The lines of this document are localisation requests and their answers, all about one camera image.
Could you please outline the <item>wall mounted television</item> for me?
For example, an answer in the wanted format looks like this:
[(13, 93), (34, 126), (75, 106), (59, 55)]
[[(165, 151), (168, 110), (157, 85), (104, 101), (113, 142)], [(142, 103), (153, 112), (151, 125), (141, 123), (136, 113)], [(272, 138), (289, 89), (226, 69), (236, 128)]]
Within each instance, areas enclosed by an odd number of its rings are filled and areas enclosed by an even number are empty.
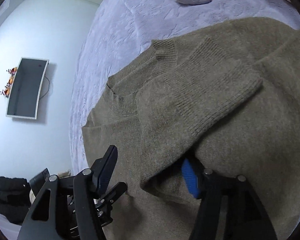
[(23, 57), (17, 66), (6, 108), (9, 118), (36, 120), (49, 60)]

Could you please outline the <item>black clothing pile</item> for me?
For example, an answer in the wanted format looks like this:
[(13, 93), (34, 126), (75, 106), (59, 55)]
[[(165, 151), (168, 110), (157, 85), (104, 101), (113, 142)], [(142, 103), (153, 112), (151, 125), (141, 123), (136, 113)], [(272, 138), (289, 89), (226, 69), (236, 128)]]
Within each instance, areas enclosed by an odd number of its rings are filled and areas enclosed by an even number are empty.
[(31, 206), (30, 185), (24, 178), (0, 177), (0, 214), (21, 225)]

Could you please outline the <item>olive knit sweater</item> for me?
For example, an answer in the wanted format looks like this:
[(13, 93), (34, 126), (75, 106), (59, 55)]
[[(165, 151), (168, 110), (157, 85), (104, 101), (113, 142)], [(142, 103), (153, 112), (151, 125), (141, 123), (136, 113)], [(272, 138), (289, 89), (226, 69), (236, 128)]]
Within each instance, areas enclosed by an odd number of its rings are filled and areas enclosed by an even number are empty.
[(89, 164), (117, 147), (111, 183), (128, 185), (108, 239), (188, 239), (192, 155), (245, 176), (287, 239), (300, 219), (300, 30), (253, 17), (154, 40), (108, 78), (82, 134)]

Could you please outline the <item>white embossed bedspread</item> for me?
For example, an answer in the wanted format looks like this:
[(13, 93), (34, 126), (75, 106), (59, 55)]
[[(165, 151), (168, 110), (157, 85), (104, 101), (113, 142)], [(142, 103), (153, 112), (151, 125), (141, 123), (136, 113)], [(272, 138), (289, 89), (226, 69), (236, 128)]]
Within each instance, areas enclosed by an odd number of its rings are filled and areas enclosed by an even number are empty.
[(109, 76), (149, 47), (153, 39), (183, 35), (226, 20), (269, 17), (300, 29), (300, 14), (285, 0), (103, 0), (83, 43), (72, 88), (70, 156), (73, 173), (87, 167), (81, 128)]

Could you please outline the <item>orange flower wall decoration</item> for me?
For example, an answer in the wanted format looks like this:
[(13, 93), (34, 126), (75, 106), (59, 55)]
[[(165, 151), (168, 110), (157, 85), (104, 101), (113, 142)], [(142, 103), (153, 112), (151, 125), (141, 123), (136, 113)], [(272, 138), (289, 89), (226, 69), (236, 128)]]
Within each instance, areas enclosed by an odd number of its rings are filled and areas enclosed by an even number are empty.
[(10, 96), (11, 88), (12, 88), (14, 78), (15, 78), (17, 71), (18, 71), (18, 67), (14, 67), (14, 68), (6, 70), (6, 72), (8, 72), (10, 77), (9, 77), (9, 80), (6, 83), (4, 89), (0, 92), (0, 94), (6, 98), (8, 98)]

